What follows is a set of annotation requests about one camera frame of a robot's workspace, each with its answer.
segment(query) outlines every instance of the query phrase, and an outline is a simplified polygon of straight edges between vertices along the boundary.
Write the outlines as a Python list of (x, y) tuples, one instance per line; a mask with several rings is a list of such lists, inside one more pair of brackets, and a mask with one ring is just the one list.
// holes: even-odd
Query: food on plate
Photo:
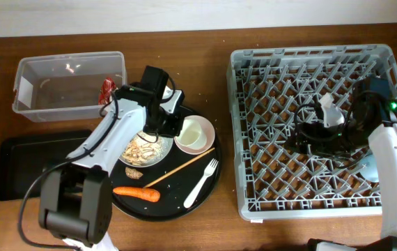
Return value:
[(117, 187), (114, 188), (114, 193), (117, 195), (132, 196), (150, 202), (157, 202), (160, 197), (159, 192), (152, 188)]
[(126, 167), (126, 175), (129, 178), (133, 178), (133, 179), (139, 179), (143, 176), (143, 174), (141, 172), (138, 172), (137, 170), (130, 168), (130, 167)]
[(127, 145), (126, 150), (121, 155), (124, 160), (131, 165), (141, 166), (149, 160), (162, 154), (164, 139), (161, 137), (150, 136), (144, 132), (139, 132)]

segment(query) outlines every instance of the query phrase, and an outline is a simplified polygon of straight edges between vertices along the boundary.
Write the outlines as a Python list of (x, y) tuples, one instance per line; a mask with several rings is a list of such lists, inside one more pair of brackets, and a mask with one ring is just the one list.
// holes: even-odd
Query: white plastic fork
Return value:
[(192, 206), (194, 200), (197, 198), (197, 195), (199, 195), (201, 187), (203, 187), (206, 179), (214, 174), (214, 171), (216, 170), (218, 164), (219, 162), (216, 159), (211, 160), (211, 162), (205, 168), (205, 171), (203, 172), (203, 176), (201, 177), (200, 181), (197, 183), (197, 185), (194, 187), (194, 189), (187, 196), (185, 202), (183, 203), (183, 206), (185, 208), (190, 208)]

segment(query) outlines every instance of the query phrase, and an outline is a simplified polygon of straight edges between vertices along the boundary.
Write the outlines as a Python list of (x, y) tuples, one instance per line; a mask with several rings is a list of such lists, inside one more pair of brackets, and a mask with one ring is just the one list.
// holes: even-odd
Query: wooden table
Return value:
[[(233, 50), (247, 48), (386, 43), (397, 60), (397, 24), (309, 26), (166, 33), (0, 38), (0, 143), (9, 137), (94, 127), (99, 119), (32, 123), (15, 114), (13, 83), (19, 60), (27, 56), (121, 51), (129, 81), (140, 79), (145, 65), (171, 73), (186, 94), (185, 104), (217, 127), (224, 166), (217, 189), (186, 217), (153, 223), (135, 220), (116, 208), (109, 233), (121, 250), (257, 250), (301, 245), (321, 238), (364, 245), (380, 237), (381, 217), (277, 220), (251, 224), (238, 215), (233, 166), (233, 132), (228, 112), (226, 67)], [(61, 243), (38, 226), (38, 199), (24, 216), (34, 241)], [(0, 202), (0, 250), (35, 250), (16, 230), (20, 201)]]

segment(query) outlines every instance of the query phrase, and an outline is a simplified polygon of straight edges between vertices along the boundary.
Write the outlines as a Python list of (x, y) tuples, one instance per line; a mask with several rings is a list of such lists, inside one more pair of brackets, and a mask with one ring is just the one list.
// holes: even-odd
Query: black round plate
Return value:
[[(183, 116), (199, 115), (194, 110), (186, 107), (180, 107), (180, 111)], [(114, 194), (114, 205), (128, 215), (147, 221), (173, 220), (191, 213), (194, 209), (198, 208), (206, 198), (208, 198), (208, 196), (210, 196), (219, 180), (221, 169), (221, 149), (217, 135), (215, 137), (214, 147), (214, 151), (152, 186), (151, 188), (156, 189), (161, 194), (158, 202), (149, 202), (129, 196)], [(194, 157), (196, 156), (181, 151), (174, 142), (171, 151), (162, 161), (152, 167), (136, 168), (138, 171), (143, 173), (143, 176), (139, 180), (127, 177), (125, 173), (127, 165), (119, 160), (115, 164), (110, 175), (112, 186), (114, 188), (120, 186), (142, 188)], [(213, 158), (219, 161), (214, 174), (206, 180), (194, 204), (192, 204), (190, 208), (185, 208), (183, 206), (183, 202), (198, 183), (203, 175), (205, 167)]]

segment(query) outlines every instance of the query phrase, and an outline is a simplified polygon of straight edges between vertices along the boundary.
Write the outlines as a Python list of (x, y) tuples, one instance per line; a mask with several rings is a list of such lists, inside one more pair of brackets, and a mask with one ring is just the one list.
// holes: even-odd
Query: black tray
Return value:
[[(198, 115), (189, 108), (180, 107), (180, 109), (184, 116)], [(219, 180), (221, 149), (217, 135), (215, 137), (214, 147), (214, 151), (152, 186), (151, 188), (156, 189), (161, 194), (158, 202), (153, 203), (142, 199), (114, 194), (114, 205), (122, 212), (132, 217), (147, 221), (172, 220), (191, 213), (210, 196)], [(127, 165), (119, 160), (110, 176), (112, 186), (114, 188), (119, 186), (142, 188), (194, 157), (196, 156), (181, 151), (174, 142), (171, 151), (162, 161), (151, 167), (136, 168), (143, 173), (143, 176), (139, 180), (128, 178), (125, 174)], [(190, 208), (185, 208), (183, 202), (202, 177), (206, 165), (208, 165), (213, 158), (219, 161), (214, 174), (206, 180), (194, 204)]]
[[(0, 147), (0, 201), (21, 199), (43, 167), (62, 160), (91, 134), (90, 130), (10, 138)], [(40, 185), (31, 193), (40, 195)]]

